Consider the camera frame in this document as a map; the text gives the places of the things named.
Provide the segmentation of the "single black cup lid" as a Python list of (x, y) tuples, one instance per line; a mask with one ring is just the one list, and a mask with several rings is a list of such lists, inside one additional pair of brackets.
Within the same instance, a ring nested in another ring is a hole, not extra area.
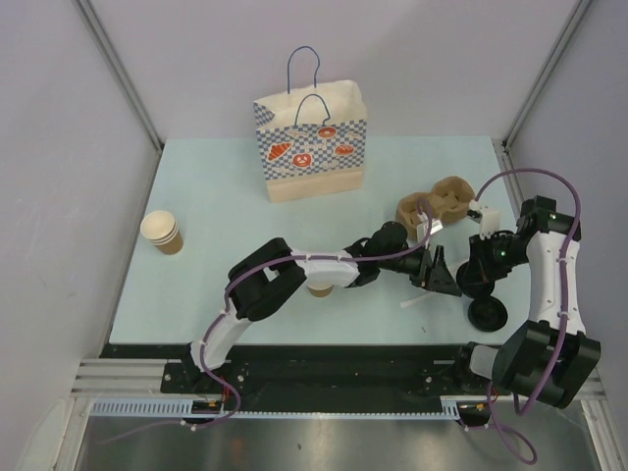
[(473, 299), (490, 296), (496, 283), (494, 281), (473, 281), (471, 276), (467, 275), (468, 266), (469, 263), (464, 262), (456, 271), (455, 280), (461, 292)]

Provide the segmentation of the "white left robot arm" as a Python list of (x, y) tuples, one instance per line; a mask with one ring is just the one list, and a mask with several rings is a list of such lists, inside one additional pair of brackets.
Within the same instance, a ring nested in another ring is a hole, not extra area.
[(183, 368), (183, 381), (196, 392), (210, 390), (241, 335), (274, 315), (299, 288), (361, 288), (383, 270), (406, 275), (426, 291), (462, 295), (446, 265), (445, 249), (438, 245), (431, 251), (426, 239), (410, 247), (406, 228), (395, 221), (337, 252), (305, 252), (275, 237), (229, 271), (224, 308), (201, 340), (189, 346), (191, 360)]

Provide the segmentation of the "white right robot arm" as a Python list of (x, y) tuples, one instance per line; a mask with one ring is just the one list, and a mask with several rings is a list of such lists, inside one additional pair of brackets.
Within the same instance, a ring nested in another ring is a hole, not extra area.
[(526, 321), (500, 347), (470, 342), (452, 369), (454, 385), (476, 393), (487, 381), (556, 408), (571, 403), (601, 358), (601, 345), (587, 337), (580, 317), (576, 260), (580, 225), (561, 214), (550, 198), (523, 202), (515, 231), (499, 226), (499, 214), (471, 201), (467, 215), (480, 230), (469, 238), (470, 255), (456, 282), (471, 298), (467, 317), (479, 330), (500, 329), (507, 311), (494, 297), (497, 281), (521, 265), (530, 269)]

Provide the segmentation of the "single brown paper cup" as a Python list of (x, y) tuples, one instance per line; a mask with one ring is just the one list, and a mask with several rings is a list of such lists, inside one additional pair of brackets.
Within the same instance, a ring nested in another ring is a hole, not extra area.
[(308, 285), (307, 289), (313, 296), (318, 297), (318, 298), (323, 298), (323, 297), (329, 296), (333, 292), (334, 286), (333, 285), (327, 285), (327, 286)]

